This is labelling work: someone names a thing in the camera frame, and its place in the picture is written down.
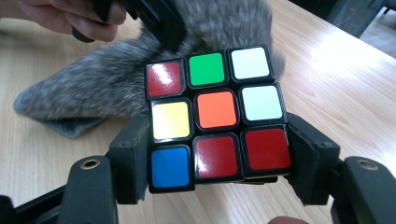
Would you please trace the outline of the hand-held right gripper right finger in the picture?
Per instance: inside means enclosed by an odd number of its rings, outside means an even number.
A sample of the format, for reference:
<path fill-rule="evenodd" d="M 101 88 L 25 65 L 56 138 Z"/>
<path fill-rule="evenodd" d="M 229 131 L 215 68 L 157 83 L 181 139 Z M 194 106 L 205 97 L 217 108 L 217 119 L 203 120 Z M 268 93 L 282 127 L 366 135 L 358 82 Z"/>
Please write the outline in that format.
<path fill-rule="evenodd" d="M 338 161 L 340 147 L 303 118 L 288 113 L 287 133 L 291 171 L 286 176 L 303 205 L 324 205 L 328 175 Z"/>

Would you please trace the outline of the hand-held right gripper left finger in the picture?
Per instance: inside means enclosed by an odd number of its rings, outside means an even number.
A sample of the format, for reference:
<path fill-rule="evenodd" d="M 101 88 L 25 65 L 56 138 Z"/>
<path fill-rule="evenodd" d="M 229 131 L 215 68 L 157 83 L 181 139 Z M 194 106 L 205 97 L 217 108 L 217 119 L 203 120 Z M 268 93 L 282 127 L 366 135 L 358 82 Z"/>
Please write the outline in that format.
<path fill-rule="evenodd" d="M 148 187 L 149 116 L 135 114 L 109 145 L 118 204 L 138 204 Z"/>

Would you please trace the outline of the grey fuzzy cloth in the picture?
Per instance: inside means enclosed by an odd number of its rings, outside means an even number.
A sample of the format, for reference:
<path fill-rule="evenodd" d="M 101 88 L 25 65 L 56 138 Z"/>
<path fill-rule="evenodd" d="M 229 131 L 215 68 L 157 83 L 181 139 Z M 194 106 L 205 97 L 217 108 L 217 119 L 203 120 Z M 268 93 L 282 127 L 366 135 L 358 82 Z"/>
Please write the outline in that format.
<path fill-rule="evenodd" d="M 264 44 L 274 75 L 283 73 L 285 60 L 273 46 L 272 9 L 266 0 L 171 1 L 187 28 L 176 52 L 144 28 L 138 38 L 106 44 L 28 87 L 15 99 L 15 112 L 75 138 L 104 119 L 148 109 L 146 63 Z"/>

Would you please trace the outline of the multicoloured puzzle cube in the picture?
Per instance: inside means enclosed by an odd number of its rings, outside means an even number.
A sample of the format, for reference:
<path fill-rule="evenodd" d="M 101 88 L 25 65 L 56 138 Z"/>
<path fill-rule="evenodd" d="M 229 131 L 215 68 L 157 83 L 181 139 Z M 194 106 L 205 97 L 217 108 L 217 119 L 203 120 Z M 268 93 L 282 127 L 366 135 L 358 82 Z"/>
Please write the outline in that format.
<path fill-rule="evenodd" d="M 266 46 L 149 63 L 145 84 L 150 192 L 290 171 L 286 109 Z"/>

